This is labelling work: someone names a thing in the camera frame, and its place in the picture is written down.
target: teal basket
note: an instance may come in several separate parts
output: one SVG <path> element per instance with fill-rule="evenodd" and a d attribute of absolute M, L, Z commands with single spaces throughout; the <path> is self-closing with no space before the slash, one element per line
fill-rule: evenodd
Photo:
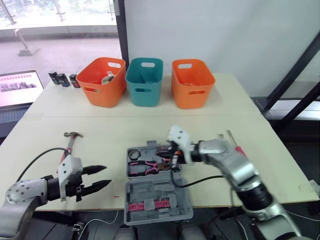
<path fill-rule="evenodd" d="M 125 80 L 131 101 L 140 107 L 158 105 L 164 62 L 158 58 L 139 57 L 131 61 Z"/>

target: hammer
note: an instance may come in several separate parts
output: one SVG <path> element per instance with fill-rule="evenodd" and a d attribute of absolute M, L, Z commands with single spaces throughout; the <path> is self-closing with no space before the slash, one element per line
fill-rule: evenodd
<path fill-rule="evenodd" d="M 62 155 L 62 158 L 61 158 L 61 161 L 60 163 L 62 163 L 62 161 L 65 159 L 65 157 L 68 155 L 68 154 L 72 154 L 72 148 L 74 146 L 74 143 L 75 143 L 75 140 L 76 140 L 76 137 L 81 137 L 83 138 L 83 136 L 76 132 L 76 131 L 72 131 L 72 132 L 65 132 L 63 134 L 65 137 L 70 137 L 70 141 L 68 143 L 68 146 L 66 148 L 66 152 L 63 153 Z"/>

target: laptop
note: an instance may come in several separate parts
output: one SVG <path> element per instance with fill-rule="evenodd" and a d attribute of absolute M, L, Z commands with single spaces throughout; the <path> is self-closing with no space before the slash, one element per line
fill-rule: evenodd
<path fill-rule="evenodd" d="M 0 74 L 0 138 L 9 135 L 43 90 L 35 70 Z"/>

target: red screwdriver handle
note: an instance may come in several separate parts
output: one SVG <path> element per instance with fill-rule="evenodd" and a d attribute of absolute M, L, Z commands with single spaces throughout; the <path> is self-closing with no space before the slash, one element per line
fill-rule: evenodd
<path fill-rule="evenodd" d="M 243 154 L 245 157 L 247 157 L 247 155 L 245 154 L 245 152 L 242 150 L 242 148 L 240 146 L 236 146 L 235 150 L 241 154 Z"/>

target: orange basket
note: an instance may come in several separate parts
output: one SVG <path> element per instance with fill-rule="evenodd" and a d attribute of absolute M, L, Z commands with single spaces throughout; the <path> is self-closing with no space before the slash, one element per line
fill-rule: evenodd
<path fill-rule="evenodd" d="M 102 78 L 108 76 L 108 72 L 112 72 L 114 78 L 107 84 L 101 84 Z M 100 57 L 83 69 L 76 79 L 91 104 L 112 108 L 118 104 L 126 90 L 125 76 L 124 60 Z"/>
<path fill-rule="evenodd" d="M 171 90 L 175 104 L 181 109 L 203 107 L 215 82 L 201 60 L 179 59 L 172 62 Z"/>

